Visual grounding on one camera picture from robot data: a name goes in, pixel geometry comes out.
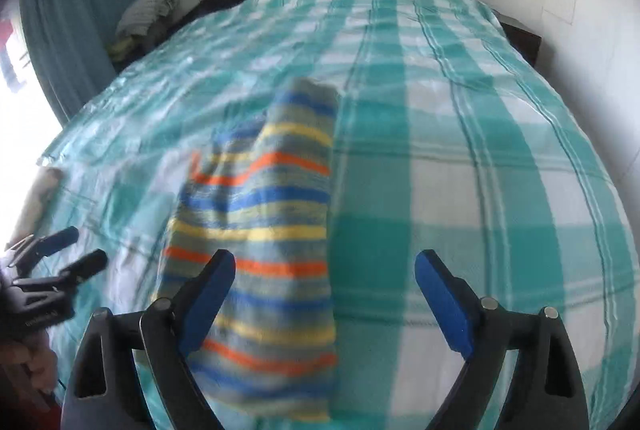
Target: curtain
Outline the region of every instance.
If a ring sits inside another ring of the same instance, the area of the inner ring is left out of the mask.
[[[65,125],[116,73],[106,52],[135,0],[20,0],[33,69]]]

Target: bedsheet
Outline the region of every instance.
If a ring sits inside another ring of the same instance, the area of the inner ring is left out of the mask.
[[[40,273],[94,247],[110,256],[82,286],[76,318],[51,331],[62,380],[93,308],[148,304],[191,151],[298,76],[341,96],[328,218],[333,419],[302,426],[212,400],[226,427],[423,429],[462,366],[413,277],[416,253],[433,248],[479,296],[559,310],[592,428],[605,428],[638,353],[628,221],[566,106],[477,0],[247,0],[186,26],[88,103],[42,159],[65,179],[41,231],[75,224],[81,239]],[[482,428],[497,419],[513,362]]]

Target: striped sweater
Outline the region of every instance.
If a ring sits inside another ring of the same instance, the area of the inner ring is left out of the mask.
[[[250,123],[194,156],[168,228],[159,296],[218,248],[236,281],[190,367],[204,392],[243,410],[326,416],[335,325],[326,263],[335,90],[297,79]]]

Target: dark wooden nightstand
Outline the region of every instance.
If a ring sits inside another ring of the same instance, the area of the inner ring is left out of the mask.
[[[511,45],[518,50],[524,60],[529,62],[533,67],[536,66],[538,60],[538,52],[540,51],[540,43],[542,37],[536,35],[521,22],[511,17],[504,16],[494,10],[494,14],[498,17],[500,24],[507,35]]]

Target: human hand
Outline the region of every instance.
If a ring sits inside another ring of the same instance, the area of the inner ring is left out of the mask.
[[[25,365],[31,386],[50,394],[58,381],[58,357],[49,347],[47,331],[30,336],[24,344],[0,343],[0,365]]]

